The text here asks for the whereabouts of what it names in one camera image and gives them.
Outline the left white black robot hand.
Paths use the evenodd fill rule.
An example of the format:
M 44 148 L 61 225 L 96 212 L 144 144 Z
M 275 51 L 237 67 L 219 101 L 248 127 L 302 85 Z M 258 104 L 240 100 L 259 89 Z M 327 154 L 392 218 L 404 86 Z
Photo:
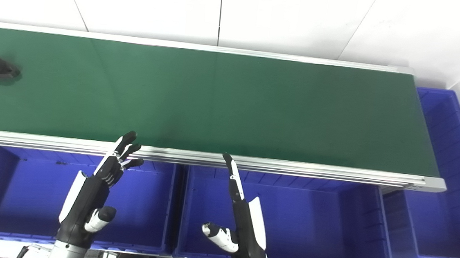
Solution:
M 128 156 L 141 145 L 135 144 L 136 132 L 119 137 L 91 175 L 79 171 L 74 178 L 59 214 L 60 227 L 56 240 L 64 245 L 89 249 L 98 231 L 116 216 L 116 209 L 105 206 L 109 190 L 121 179 L 124 171 L 143 165 L 143 159 Z

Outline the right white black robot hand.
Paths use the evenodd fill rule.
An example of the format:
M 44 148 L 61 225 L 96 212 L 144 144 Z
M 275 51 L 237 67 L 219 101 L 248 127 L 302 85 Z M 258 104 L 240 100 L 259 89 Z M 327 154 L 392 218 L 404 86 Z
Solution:
M 202 224 L 202 232 L 231 258 L 267 258 L 266 231 L 259 197 L 245 199 L 241 176 L 233 157 L 223 153 L 229 171 L 228 192 L 232 201 L 235 231 L 212 222 Z

